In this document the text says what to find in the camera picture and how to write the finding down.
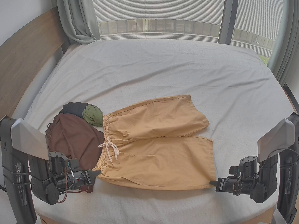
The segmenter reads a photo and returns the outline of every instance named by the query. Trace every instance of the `shorts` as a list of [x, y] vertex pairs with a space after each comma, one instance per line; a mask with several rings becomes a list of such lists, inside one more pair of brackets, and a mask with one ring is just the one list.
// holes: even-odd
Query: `shorts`
[[99, 179], [131, 188], [213, 187], [213, 140], [195, 136], [209, 121], [190, 95], [151, 99], [103, 116]]

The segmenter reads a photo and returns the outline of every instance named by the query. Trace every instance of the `bed sheet wrinkle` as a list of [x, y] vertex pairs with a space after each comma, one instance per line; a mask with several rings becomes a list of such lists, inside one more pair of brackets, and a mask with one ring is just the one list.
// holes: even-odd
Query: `bed sheet wrinkle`
[[[217, 177], [226, 177], [229, 167], [244, 156], [255, 155], [257, 140], [293, 111], [271, 71], [252, 50], [197, 41], [128, 39], [97, 41], [64, 55], [26, 119], [45, 132], [68, 102], [88, 102], [108, 114], [143, 100], [179, 94], [191, 94], [196, 109], [210, 122], [198, 135], [214, 139]], [[33, 199], [37, 211], [62, 224], [85, 223], [82, 212], [92, 212], [90, 224], [199, 220], [220, 224], [259, 215], [274, 206], [277, 197], [278, 190], [256, 204], [246, 195], [214, 189], [149, 191], [97, 180], [92, 195], [70, 194], [60, 205], [49, 207]], [[81, 212], [74, 212], [75, 204]]]

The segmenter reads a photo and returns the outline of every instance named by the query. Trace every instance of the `green clothing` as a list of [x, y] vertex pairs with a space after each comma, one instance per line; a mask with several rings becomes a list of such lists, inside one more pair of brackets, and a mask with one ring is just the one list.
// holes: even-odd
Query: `green clothing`
[[103, 126], [103, 112], [96, 106], [87, 105], [82, 113], [83, 119], [92, 126]]

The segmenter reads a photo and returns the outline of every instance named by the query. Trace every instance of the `wooden bed frame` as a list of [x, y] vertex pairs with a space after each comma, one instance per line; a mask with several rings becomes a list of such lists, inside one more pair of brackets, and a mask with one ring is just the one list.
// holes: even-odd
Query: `wooden bed frame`
[[[12, 116], [29, 84], [43, 65], [59, 47], [62, 46], [62, 50], [66, 50], [68, 44], [57, 7], [29, 22], [2, 44], [0, 47], [0, 119], [5, 115]], [[269, 223], [273, 212], [274, 207], [242, 224]], [[57, 223], [49, 218], [43, 218], [47, 220], [47, 224]], [[295, 218], [293, 223], [299, 223], [298, 219], [299, 217]]]

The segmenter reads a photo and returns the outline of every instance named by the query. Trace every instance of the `yellow shorts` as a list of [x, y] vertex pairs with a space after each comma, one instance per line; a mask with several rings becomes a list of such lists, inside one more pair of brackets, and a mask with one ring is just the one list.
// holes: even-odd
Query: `yellow shorts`
[[102, 171], [98, 178], [103, 181], [138, 189], [191, 190], [210, 188], [209, 182], [216, 180], [213, 140], [195, 136], [209, 121], [190, 95], [136, 103], [104, 115], [103, 125], [105, 144], [93, 169]]

